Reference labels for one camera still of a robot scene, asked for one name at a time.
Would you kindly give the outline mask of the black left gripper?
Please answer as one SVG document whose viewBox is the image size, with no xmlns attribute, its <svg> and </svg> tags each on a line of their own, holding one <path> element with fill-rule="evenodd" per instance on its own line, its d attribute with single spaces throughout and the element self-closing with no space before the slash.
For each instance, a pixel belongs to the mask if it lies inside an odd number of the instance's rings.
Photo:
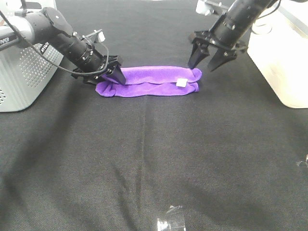
<svg viewBox="0 0 308 231">
<path fill-rule="evenodd" d="M 71 74 L 71 76 L 75 79 L 81 77 L 84 84 L 97 85 L 106 80 L 121 85 L 126 84 L 126 78 L 120 68 L 120 56 L 118 55 L 109 55 L 108 63 L 103 63 L 97 70 L 97 74 L 86 75 L 80 68 L 76 68 L 74 72 L 76 74 Z"/>
</svg>

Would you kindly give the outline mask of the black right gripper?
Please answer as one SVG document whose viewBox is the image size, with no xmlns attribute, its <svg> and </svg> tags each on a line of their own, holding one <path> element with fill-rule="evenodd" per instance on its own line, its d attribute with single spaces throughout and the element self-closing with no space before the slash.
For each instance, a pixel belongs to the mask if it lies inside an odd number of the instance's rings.
<svg viewBox="0 0 308 231">
<path fill-rule="evenodd" d="M 209 45 L 218 48 L 207 65 L 211 72 L 227 62 L 235 60 L 237 58 L 237 51 L 244 53 L 248 49 L 248 45 L 242 40 L 238 40 L 234 46 L 227 46 L 207 30 L 192 32 L 188 36 L 188 40 L 193 44 L 192 53 L 188 60 L 189 68 L 196 68 L 203 59 L 209 56 Z"/>
</svg>

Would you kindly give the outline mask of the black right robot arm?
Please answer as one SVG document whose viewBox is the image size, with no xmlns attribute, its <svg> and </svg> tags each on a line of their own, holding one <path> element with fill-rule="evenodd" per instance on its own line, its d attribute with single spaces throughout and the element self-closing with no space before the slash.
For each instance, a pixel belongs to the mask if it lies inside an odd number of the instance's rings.
<svg viewBox="0 0 308 231">
<path fill-rule="evenodd" d="M 240 38 L 275 2 L 274 0 L 236 0 L 209 30 L 192 32 L 189 40 L 193 48 L 188 67 L 194 69 L 203 59 L 210 56 L 209 46 L 217 48 L 207 65 L 210 71 L 235 60 L 237 52 L 247 50 L 247 45 L 240 41 Z"/>
</svg>

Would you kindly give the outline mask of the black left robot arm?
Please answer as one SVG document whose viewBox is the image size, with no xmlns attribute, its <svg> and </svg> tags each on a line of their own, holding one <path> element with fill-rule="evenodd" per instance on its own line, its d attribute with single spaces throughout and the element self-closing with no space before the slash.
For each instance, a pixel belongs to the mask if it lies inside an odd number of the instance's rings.
<svg viewBox="0 0 308 231">
<path fill-rule="evenodd" d="M 76 68 L 70 71 L 74 78 L 82 77 L 84 83 L 96 85 L 106 79 L 124 85 L 126 78 L 121 71 L 120 57 L 103 54 L 97 49 L 105 37 L 101 29 L 86 36 L 73 30 L 65 17 L 55 8 L 44 7 L 40 11 L 26 9 L 6 18 L 0 28 L 0 49 L 12 46 L 32 48 L 40 57 L 43 53 L 35 48 L 36 44 L 51 45 Z"/>
</svg>

